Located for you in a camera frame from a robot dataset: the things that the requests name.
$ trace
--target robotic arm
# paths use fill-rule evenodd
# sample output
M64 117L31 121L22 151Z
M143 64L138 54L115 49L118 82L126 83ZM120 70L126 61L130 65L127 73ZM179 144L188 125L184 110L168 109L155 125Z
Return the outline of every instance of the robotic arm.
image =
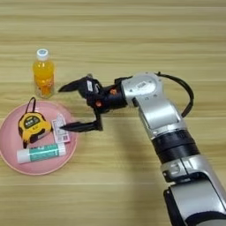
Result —
M161 77L175 80L190 94L191 101L180 114L162 88ZM200 154L183 117L192 108L193 93L181 79L160 73L141 73L119 78L103 87L91 75L62 87L59 92L79 90L94 109L96 119L62 127L73 132L102 130L101 114L126 105L138 107L139 117L162 163L161 171L169 183L164 191L173 226L226 225L226 193L207 160Z

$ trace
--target white bottle cap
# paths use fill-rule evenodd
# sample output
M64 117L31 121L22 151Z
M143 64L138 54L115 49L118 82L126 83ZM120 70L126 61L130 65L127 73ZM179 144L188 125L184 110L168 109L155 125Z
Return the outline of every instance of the white bottle cap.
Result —
M40 61L46 61L49 59L49 52L46 49L37 50L37 59Z
M59 143L57 145L58 145L58 149L59 149L59 156L66 155L65 144L64 143Z
M19 164L26 163L26 162L31 162L29 149L19 150L17 152L17 157L18 157L18 163Z

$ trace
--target wooden table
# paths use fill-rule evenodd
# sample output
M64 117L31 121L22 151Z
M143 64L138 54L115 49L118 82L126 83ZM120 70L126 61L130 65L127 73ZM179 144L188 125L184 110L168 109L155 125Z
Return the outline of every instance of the wooden table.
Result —
M188 81L196 98L186 122L226 187L226 3L223 0L1 0L0 117L34 94L38 48L56 64L56 90L91 72L103 85L137 72ZM165 81L180 109L186 93ZM55 94L79 120L93 112L78 94ZM167 184L136 109L106 114L83 133L59 171L28 177L0 161L0 222L7 226L169 226Z

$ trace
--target yellow tape measure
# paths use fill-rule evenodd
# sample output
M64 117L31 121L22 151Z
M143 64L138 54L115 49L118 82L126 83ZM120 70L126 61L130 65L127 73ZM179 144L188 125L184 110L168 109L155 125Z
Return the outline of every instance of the yellow tape measure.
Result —
M34 100L33 110L27 112L32 100ZM41 113L35 112L35 105L36 100L32 97L27 104L25 114L19 120L19 135L23 139L24 148L26 148L29 143L35 143L35 141L44 137L52 129L51 123L46 121Z

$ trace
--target pink plate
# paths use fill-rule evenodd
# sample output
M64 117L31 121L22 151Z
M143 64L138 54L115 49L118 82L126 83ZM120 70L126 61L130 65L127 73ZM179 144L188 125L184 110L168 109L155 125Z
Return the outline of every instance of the pink plate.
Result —
M65 145L66 155L39 162L18 164L17 151L23 149L22 139L19 136L18 122L21 116L25 113L25 110L26 104L16 108L4 120L0 130L1 156L11 168L27 175L44 175L58 170L72 157L77 144L77 133L70 132L71 142ZM41 112L48 121L57 118L57 113L60 113L64 116L66 123L73 121L71 114L65 108L51 102L38 101L36 103L35 111ZM55 143L55 141L53 133L50 133L46 137L39 139L37 142L30 144L29 147L43 146L52 143Z

